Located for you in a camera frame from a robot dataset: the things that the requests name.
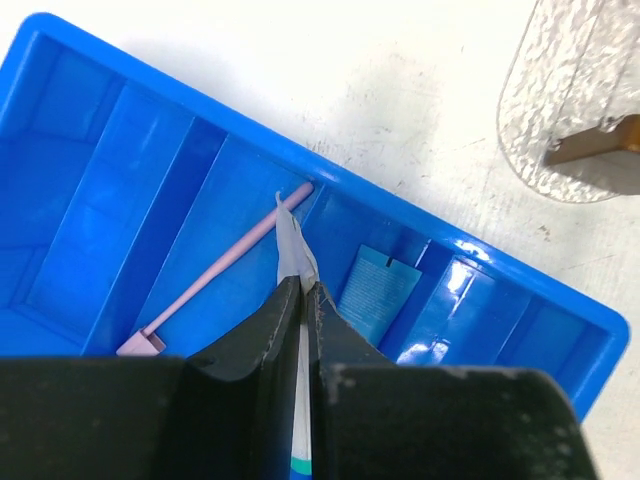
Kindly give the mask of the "blue toothpaste tube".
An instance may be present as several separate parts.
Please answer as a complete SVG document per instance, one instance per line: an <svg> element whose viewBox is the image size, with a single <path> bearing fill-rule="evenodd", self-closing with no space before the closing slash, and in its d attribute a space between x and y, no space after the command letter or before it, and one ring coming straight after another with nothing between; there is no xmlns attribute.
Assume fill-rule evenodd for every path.
<svg viewBox="0 0 640 480"><path fill-rule="evenodd" d="M378 346L421 276L419 270L361 245L338 312L370 344Z"/></svg>

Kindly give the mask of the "clear holder with wooden ends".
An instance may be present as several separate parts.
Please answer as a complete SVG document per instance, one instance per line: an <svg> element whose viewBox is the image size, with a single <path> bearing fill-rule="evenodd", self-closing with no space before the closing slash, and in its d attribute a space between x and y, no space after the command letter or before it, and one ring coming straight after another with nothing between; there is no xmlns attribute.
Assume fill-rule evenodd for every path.
<svg viewBox="0 0 640 480"><path fill-rule="evenodd" d="M639 153L639 115L606 117L601 123L554 140L544 164L555 166L612 152Z"/></svg>

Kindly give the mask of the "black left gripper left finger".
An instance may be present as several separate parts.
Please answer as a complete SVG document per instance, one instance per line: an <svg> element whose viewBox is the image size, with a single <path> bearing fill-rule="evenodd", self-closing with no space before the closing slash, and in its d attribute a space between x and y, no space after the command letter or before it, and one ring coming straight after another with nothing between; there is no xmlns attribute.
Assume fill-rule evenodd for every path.
<svg viewBox="0 0 640 480"><path fill-rule="evenodd" d="M187 357L1 363L5 479L285 479L303 292Z"/></svg>

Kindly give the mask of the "white toothpaste tube green cap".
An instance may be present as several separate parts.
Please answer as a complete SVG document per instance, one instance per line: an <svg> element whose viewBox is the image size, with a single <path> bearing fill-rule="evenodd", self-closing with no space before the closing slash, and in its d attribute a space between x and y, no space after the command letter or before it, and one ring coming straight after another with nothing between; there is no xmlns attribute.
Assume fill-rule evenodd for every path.
<svg viewBox="0 0 640 480"><path fill-rule="evenodd" d="M302 299L319 279L317 263L301 232L297 219L276 193L276 239L279 254L277 280L298 276ZM298 321L299 346L291 448L291 479L312 478L309 339L305 320Z"/></svg>

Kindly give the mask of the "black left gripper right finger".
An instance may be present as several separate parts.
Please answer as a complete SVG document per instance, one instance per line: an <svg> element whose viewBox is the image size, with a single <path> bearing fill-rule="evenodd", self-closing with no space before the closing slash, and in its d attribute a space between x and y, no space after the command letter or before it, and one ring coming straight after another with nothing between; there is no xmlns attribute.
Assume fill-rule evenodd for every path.
<svg viewBox="0 0 640 480"><path fill-rule="evenodd" d="M532 369L399 366L307 297L317 479L594 479L560 387Z"/></svg>

